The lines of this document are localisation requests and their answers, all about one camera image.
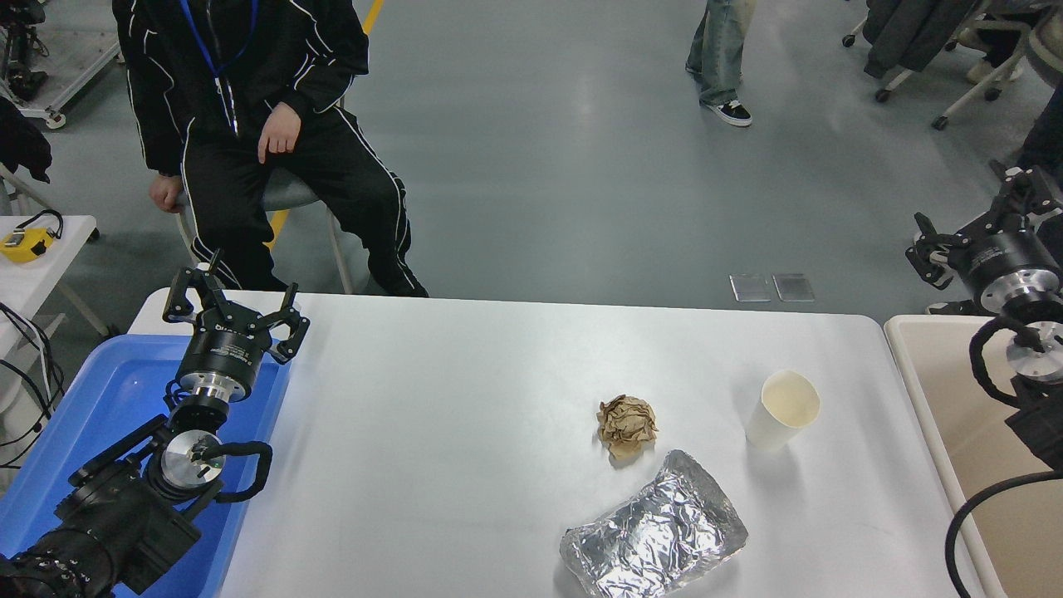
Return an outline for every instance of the gray floor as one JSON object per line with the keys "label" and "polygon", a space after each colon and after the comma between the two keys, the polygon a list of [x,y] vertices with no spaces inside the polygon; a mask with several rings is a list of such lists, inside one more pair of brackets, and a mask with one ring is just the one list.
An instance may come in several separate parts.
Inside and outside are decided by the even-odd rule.
{"label": "gray floor", "polygon": [[[56,12],[108,21],[99,0]],[[366,16],[370,0],[356,5]],[[997,189],[985,166],[1014,151],[1050,88],[1027,72],[945,132],[929,122],[968,85],[978,54],[942,53],[887,104],[844,49],[862,2],[762,2],[746,42],[739,130],[698,108],[684,71],[699,0],[386,2],[371,75],[348,107],[409,188],[408,261],[435,296],[864,314],[884,322],[963,296],[922,284],[904,257],[924,210],[955,229]],[[73,13],[56,15],[85,22]],[[186,259],[173,217],[147,199],[114,65],[49,132],[53,183],[40,188],[103,232],[67,274],[106,320],[128,327]],[[292,212],[279,275],[337,292],[323,211]],[[373,291],[356,238],[355,275]],[[738,304],[730,273],[803,272],[811,304]],[[43,313],[70,312],[58,295]],[[77,319],[55,340],[68,369],[95,345]]]}

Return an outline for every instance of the legs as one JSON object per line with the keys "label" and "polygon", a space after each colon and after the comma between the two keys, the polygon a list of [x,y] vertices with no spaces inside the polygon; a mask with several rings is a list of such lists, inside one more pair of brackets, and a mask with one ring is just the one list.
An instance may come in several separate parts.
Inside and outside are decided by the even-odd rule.
{"label": "legs", "polygon": [[255,149],[189,129],[183,172],[196,227],[191,249],[204,261],[224,251],[218,275],[226,286],[281,290],[285,285],[273,275],[273,258],[263,244],[273,239],[261,207],[270,168],[258,164]]}
{"label": "legs", "polygon": [[[1044,11],[1036,13],[1022,13],[1014,15],[1000,15],[1000,19],[1010,21],[1025,22],[1031,28],[1037,24],[1041,20]],[[988,20],[997,20],[992,16],[985,17]],[[990,47],[989,52],[985,53],[985,62],[990,63],[994,68],[1003,64],[1011,55],[1015,52],[1015,48],[1018,46],[1018,40],[1020,34],[1017,31],[979,31],[978,37]]]}
{"label": "legs", "polygon": [[405,262],[410,246],[406,190],[376,157],[353,115],[331,108],[304,123],[296,151],[258,164],[257,139],[237,141],[189,130],[185,189],[196,225],[192,251],[203,260],[224,250],[219,275],[234,288],[279,290],[264,242],[273,230],[263,210],[270,172],[285,168],[302,178],[369,249],[369,270],[391,294],[427,295]]}
{"label": "legs", "polygon": [[426,295],[406,264],[410,227],[406,187],[361,134],[354,115],[333,107],[300,135],[296,152],[277,166],[302,178],[336,216],[340,227],[369,249],[369,271],[392,294]]}
{"label": "legs", "polygon": [[[1056,86],[1048,105],[1026,136],[1017,164],[1023,168],[1041,166],[1063,187],[1063,135],[1060,131],[1063,131],[1063,83]],[[1063,216],[1042,222],[1037,238],[1052,257],[1063,263]]]}
{"label": "legs", "polygon": [[1017,166],[1041,166],[1063,186],[1063,83],[1056,86],[1045,109],[1023,142]]}
{"label": "legs", "polygon": [[738,99],[745,33],[756,0],[708,0],[687,56],[687,69],[702,74],[701,102]]}

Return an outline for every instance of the dark clothing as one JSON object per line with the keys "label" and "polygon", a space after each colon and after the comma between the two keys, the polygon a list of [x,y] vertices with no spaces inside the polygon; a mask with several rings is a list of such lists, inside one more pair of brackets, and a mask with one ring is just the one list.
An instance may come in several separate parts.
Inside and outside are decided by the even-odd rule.
{"label": "dark clothing", "polygon": [[[1063,83],[1056,86],[1048,105],[1026,136],[1016,166],[1040,166],[1063,187]],[[1037,227],[1037,238],[1052,257],[1063,263],[1063,216],[1042,222]]]}
{"label": "dark clothing", "polygon": [[[998,15],[996,17],[993,15],[985,15],[985,20],[1025,22],[1030,25],[1030,29],[1032,29],[1047,13],[1048,8],[1042,8],[1035,13]],[[985,61],[996,68],[1007,62],[1008,58],[1015,53],[1015,48],[1018,47],[1018,40],[1022,38],[1022,34],[1017,31],[979,30],[978,37],[990,47],[990,51],[985,53]]]}
{"label": "dark clothing", "polygon": [[[426,294],[404,260],[402,182],[338,106],[368,72],[368,37],[351,1],[260,0],[256,15],[251,0],[187,1],[191,22],[178,0],[114,0],[114,12],[145,158],[184,175],[193,252],[207,260],[223,249],[218,273],[230,287],[283,288],[263,244],[273,238],[263,193],[281,167],[361,237],[386,290]],[[279,102],[299,114],[299,138],[292,153],[263,165],[258,139]]]}
{"label": "dark clothing", "polygon": [[[275,167],[302,178],[370,252],[401,256],[409,249],[406,189],[373,153],[354,115],[336,106],[315,116],[294,152],[270,154],[265,165],[257,151],[257,139],[202,131],[198,120],[189,127],[184,174],[198,235],[192,250],[205,261],[223,249],[219,274],[227,285],[284,288],[270,273],[273,259],[263,244],[273,239],[261,199]],[[401,258],[400,266],[405,268]]]}
{"label": "dark clothing", "polygon": [[49,182],[52,146],[6,98],[0,98],[0,164],[12,172],[26,166],[31,176]]}
{"label": "dark clothing", "polygon": [[270,114],[267,103],[283,101],[305,121],[339,101],[356,75],[369,72],[369,38],[349,0],[263,0],[253,33],[249,0],[189,0],[189,6],[219,66],[247,42],[217,78],[179,2],[113,3],[152,170],[178,173],[193,117],[203,131],[257,139]]}
{"label": "dark clothing", "polygon": [[878,79],[900,65],[922,71],[945,46],[976,0],[867,0],[864,72]]}

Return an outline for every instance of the jeans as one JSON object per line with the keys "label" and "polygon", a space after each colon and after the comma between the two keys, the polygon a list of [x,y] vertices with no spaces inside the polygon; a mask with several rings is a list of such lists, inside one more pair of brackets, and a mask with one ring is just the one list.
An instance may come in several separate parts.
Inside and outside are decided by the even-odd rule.
{"label": "jeans", "polygon": [[[1063,187],[1063,83],[1056,86],[1052,99],[1030,129],[1016,165],[1023,168],[1040,166]],[[1063,216],[1042,222],[1037,237],[1052,257],[1063,263]]]}
{"label": "jeans", "polygon": [[694,33],[687,69],[701,73],[703,105],[738,99],[742,49],[757,0],[708,0]]}

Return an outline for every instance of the black sneaker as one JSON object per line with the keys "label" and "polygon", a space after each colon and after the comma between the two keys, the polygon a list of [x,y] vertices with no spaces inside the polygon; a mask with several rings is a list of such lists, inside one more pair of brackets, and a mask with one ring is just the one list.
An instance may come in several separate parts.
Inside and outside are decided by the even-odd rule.
{"label": "black sneaker", "polygon": [[392,296],[427,296],[414,271],[398,254],[369,254],[369,273]]}
{"label": "black sneaker", "polygon": [[753,124],[753,115],[750,115],[749,110],[745,109],[742,102],[738,100],[731,100],[726,104],[710,105],[706,107],[712,108],[712,112],[716,113],[716,116],[719,116],[721,120],[727,124],[733,124],[735,126],[748,126]]}

